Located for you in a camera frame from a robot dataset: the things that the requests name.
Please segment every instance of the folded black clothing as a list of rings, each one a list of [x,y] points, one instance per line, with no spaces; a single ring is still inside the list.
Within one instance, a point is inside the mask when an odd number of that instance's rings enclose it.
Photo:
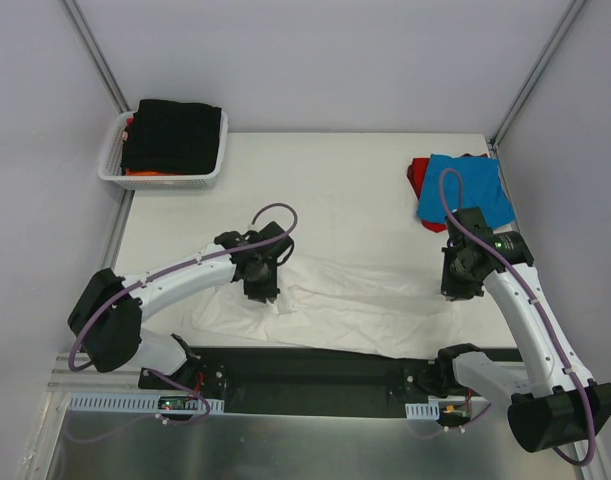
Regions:
[[[127,127],[121,167],[206,175],[214,171],[221,129],[221,109],[203,103],[141,100]]]

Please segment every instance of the red cloth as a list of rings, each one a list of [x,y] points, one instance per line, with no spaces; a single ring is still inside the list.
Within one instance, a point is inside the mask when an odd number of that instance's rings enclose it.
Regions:
[[[462,157],[473,157],[469,153],[462,155]],[[487,154],[477,155],[480,157],[486,157]],[[412,188],[414,189],[414,193],[416,193],[416,198],[421,198],[421,190],[423,189],[423,181],[425,180],[425,174],[427,173],[427,167],[429,165],[429,158],[421,157],[415,158],[412,160],[412,164],[407,167],[407,179],[409,183],[412,184]],[[426,220],[421,220],[421,223],[425,228],[431,230],[432,232],[440,233],[444,230],[447,230],[447,227],[442,223],[432,223]]]

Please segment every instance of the pile of clothes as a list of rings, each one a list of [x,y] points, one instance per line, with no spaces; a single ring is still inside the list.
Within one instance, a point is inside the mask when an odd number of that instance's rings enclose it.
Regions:
[[[459,158],[432,155],[429,158],[415,158],[407,169],[407,178],[418,198],[416,215],[425,228],[433,232],[446,229],[445,211],[438,189],[440,174],[446,168],[453,168],[463,179],[463,208],[480,207],[491,228],[514,221],[514,209],[501,185],[498,160],[469,153]],[[458,190],[458,180],[454,175],[447,175],[444,191],[450,209],[459,206]]]
[[[141,100],[123,133],[123,175],[207,175],[216,167],[221,109]]]

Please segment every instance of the blue cloth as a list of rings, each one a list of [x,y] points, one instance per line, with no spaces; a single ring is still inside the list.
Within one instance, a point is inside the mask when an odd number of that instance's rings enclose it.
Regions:
[[[498,228],[514,220],[510,205],[498,177],[498,160],[487,157],[452,158],[432,155],[423,180],[417,215],[421,220],[445,223],[438,179],[446,168],[453,168],[463,179],[463,207],[480,207],[491,228]],[[445,198],[450,209],[458,207],[458,180],[452,174],[445,177]]]

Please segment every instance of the wire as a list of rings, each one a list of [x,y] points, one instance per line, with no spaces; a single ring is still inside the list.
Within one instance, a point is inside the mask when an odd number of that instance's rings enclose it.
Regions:
[[[512,264],[509,263],[500,253],[498,253],[496,250],[494,250],[494,248],[486,244],[476,235],[469,232],[465,227],[463,227],[463,225],[461,225],[461,223],[458,220],[456,220],[456,218],[450,211],[449,206],[447,205],[447,200],[445,199],[445,191],[444,191],[445,177],[449,173],[455,175],[456,178],[458,179],[459,189],[461,190],[459,192],[460,198],[462,198],[462,189],[463,189],[463,181],[461,179],[460,174],[456,170],[454,170],[453,168],[446,168],[445,170],[441,172],[441,175],[438,179],[438,190],[439,190],[439,195],[441,199],[441,204],[443,205],[443,210],[445,210],[445,214],[447,215],[447,218],[449,219],[450,222],[452,222],[452,224],[463,235],[465,235],[467,238],[469,238],[471,241],[476,243],[479,247],[481,247],[483,250],[485,250],[487,253],[493,256],[496,260],[498,260],[503,265],[503,267],[505,267],[505,269],[516,279],[518,284],[525,291],[525,294],[531,301],[536,300],[532,302],[532,305],[536,308],[536,310],[538,311],[538,314],[541,317],[541,320],[543,321],[543,325],[545,326],[545,330],[547,330],[547,335],[549,336],[552,342],[552,345],[554,346],[554,350],[556,350],[556,353],[560,357],[561,362],[563,363],[563,367],[565,369],[571,369],[572,364],[569,361],[569,358],[567,357],[565,349],[563,348],[563,346],[561,345],[561,342],[559,341],[558,337],[556,336],[556,331],[554,330],[554,326],[552,325],[552,322],[549,319],[549,316],[547,315],[545,308],[541,305],[541,302],[538,301],[536,294],[534,294],[534,292],[530,288],[527,281],[521,276],[520,273],[518,273],[518,271],[512,266]],[[585,411],[585,421],[587,423],[587,454],[585,455],[585,458],[583,458],[582,460],[574,460],[573,458],[570,458],[565,453],[563,453],[558,447],[555,447],[554,451],[558,454],[558,456],[560,456],[566,462],[574,466],[585,467],[591,463],[591,461],[594,458],[594,454],[596,453],[596,429],[594,428],[594,417],[592,415],[592,407],[589,403],[587,392],[585,392],[585,389],[583,388],[583,384],[581,383],[581,380],[578,378],[578,375],[576,375],[575,372],[571,371],[569,373],[569,377],[572,380],[572,383],[574,384],[576,389],[578,390],[581,402],[583,404],[583,410]]]
[[[214,252],[214,253],[209,253],[207,255],[204,255],[201,258],[192,258],[190,260],[185,260],[184,262],[181,263],[177,263],[176,265],[172,265],[170,267],[167,267],[159,272],[153,273],[150,276],[148,276],[146,278],[146,282],[152,282],[154,280],[158,280],[161,277],[164,277],[166,275],[169,275],[170,273],[174,273],[178,270],[181,270],[183,268],[192,266],[192,265],[200,265],[202,262],[206,261],[206,260],[211,260],[213,258],[217,258],[217,257],[221,257],[223,255],[231,255],[232,253],[237,253],[237,252],[243,252],[245,250],[251,250],[254,248],[259,248],[259,247],[264,247],[266,245],[271,245],[272,243],[278,242],[279,240],[282,240],[283,238],[287,237],[290,233],[292,233],[294,231],[294,229],[296,228],[296,225],[298,224],[298,214],[296,213],[296,210],[294,210],[291,206],[287,205],[286,203],[271,203],[269,205],[266,205],[265,207],[261,208],[256,215],[254,215],[254,218],[252,219],[252,225],[254,225],[256,223],[256,220],[258,220],[258,217],[261,216],[261,214],[263,214],[264,212],[266,212],[267,210],[271,209],[271,208],[275,208],[275,207],[282,207],[285,208],[287,210],[289,210],[293,216],[293,222],[292,225],[283,233],[281,233],[280,235],[277,235],[275,237],[269,238],[267,240],[263,240],[261,242],[258,243],[252,243],[249,245],[242,245],[240,247],[234,247],[234,248],[230,248],[230,249],[226,249],[226,250],[221,250],[218,252]],[[92,329],[92,327],[96,324],[96,322],[101,318],[101,316],[103,315],[103,313],[105,313],[105,311],[107,311],[112,305],[114,305],[118,300],[120,300],[121,298],[123,298],[124,296],[126,296],[127,294],[129,294],[130,292],[136,290],[137,288],[140,288],[143,286],[143,282],[141,282],[140,280],[137,281],[136,283],[133,283],[132,285],[125,287],[123,290],[121,290],[120,292],[114,294],[112,297],[110,297],[105,303],[103,303],[98,310],[96,310],[94,312],[94,314],[90,317],[90,319],[87,321],[87,323],[85,324],[85,326],[83,326],[83,328],[81,329],[81,331],[78,333],[78,335],[76,336],[76,340],[74,340],[74,345],[72,345],[71,350],[69,351],[69,356],[67,357],[67,365],[69,367],[69,369],[72,372],[80,372],[82,370],[85,370],[86,368],[89,368],[92,365],[92,362],[86,362],[82,365],[76,365],[76,353],[80,350],[81,345],[83,344],[83,340],[85,339],[85,337],[87,336],[87,334],[89,333],[89,331]]]
[[[454,408],[461,408],[465,405],[467,405],[467,411],[470,412],[470,401],[472,400],[472,395],[474,394],[474,392],[472,392],[471,388],[467,389],[467,396],[465,397],[465,401],[463,403],[461,403],[460,405],[454,405]]]
[[[196,386],[194,387],[194,391],[199,393],[201,391],[201,385],[203,385],[204,376],[201,372],[198,372],[196,375]]]
[[[72,433],[69,431],[69,421],[71,418],[71,412],[67,412],[65,414],[65,418],[63,420],[63,428],[61,429],[63,437],[66,438],[67,440],[69,440],[72,443],[78,443],[79,445],[89,445],[92,443],[96,443],[96,442],[100,442],[102,440],[105,440],[106,438],[112,437],[114,435],[116,435],[117,433],[121,433],[123,430],[126,430],[127,428],[131,427],[132,425],[134,425],[135,423],[139,423],[142,420],[145,420],[146,418],[154,418],[154,415],[152,415],[151,413],[146,413],[143,415],[139,415],[138,417],[134,417],[132,418],[129,422],[124,423],[123,425],[116,427],[113,430],[110,430],[109,432],[105,432],[102,433],[101,435],[98,435],[96,437],[91,437],[91,438],[76,438],[72,435]]]

